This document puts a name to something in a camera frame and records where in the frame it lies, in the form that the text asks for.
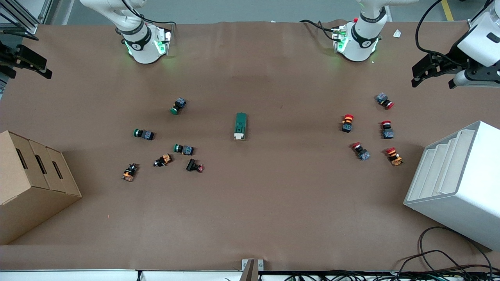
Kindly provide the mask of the green rectangular relay block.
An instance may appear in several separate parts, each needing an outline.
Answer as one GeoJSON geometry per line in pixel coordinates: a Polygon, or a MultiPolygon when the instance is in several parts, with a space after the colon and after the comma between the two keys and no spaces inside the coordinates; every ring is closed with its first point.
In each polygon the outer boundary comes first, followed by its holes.
{"type": "Polygon", "coordinates": [[[246,137],[246,125],[248,122],[248,115],[244,112],[238,112],[236,114],[235,125],[234,125],[234,139],[245,140],[246,137]]]}

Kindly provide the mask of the brown cardboard box with slots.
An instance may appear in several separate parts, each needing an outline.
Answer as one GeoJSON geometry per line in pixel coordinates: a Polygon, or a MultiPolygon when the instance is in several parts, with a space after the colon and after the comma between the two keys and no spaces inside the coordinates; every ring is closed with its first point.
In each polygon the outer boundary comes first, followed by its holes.
{"type": "Polygon", "coordinates": [[[0,133],[0,245],[7,245],[82,198],[60,151],[0,133]]]}

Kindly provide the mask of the white stepped plastic bin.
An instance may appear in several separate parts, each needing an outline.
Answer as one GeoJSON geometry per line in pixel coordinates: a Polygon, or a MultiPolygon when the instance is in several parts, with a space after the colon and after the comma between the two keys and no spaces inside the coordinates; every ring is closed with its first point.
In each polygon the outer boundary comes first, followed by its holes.
{"type": "Polygon", "coordinates": [[[500,251],[500,129],[477,121],[426,146],[404,205],[500,251]]]}

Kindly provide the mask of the black square button red base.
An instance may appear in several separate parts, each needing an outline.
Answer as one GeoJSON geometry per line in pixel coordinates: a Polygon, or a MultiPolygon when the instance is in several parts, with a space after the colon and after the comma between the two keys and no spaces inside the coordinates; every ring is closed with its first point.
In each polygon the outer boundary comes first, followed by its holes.
{"type": "Polygon", "coordinates": [[[203,172],[205,167],[202,164],[197,164],[195,159],[191,158],[186,166],[187,171],[203,172]]]}

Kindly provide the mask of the brown paper table cover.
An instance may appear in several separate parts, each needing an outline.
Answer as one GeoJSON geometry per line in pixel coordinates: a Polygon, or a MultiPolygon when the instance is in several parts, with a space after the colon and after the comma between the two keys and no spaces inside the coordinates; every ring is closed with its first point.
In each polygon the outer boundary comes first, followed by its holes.
{"type": "Polygon", "coordinates": [[[436,225],[403,204],[423,148],[475,121],[500,128],[500,89],[450,90],[449,76],[411,86],[423,57],[414,29],[389,23],[370,60],[352,63],[303,23],[177,25],[169,56],[142,65],[111,26],[40,27],[24,44],[52,79],[18,71],[0,132],[62,151],[82,198],[1,246],[0,269],[232,270],[245,258],[270,270],[396,269],[436,225]],[[245,140],[234,139],[238,112],[245,140]],[[186,170],[191,158],[203,172],[186,170]]]}

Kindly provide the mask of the aluminium frame profile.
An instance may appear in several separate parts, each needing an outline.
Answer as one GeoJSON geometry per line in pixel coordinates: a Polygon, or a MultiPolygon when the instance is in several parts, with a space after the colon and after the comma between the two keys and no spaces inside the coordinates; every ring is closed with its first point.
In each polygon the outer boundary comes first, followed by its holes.
{"type": "Polygon", "coordinates": [[[46,22],[54,0],[0,0],[0,32],[24,32],[34,36],[46,22]]]}

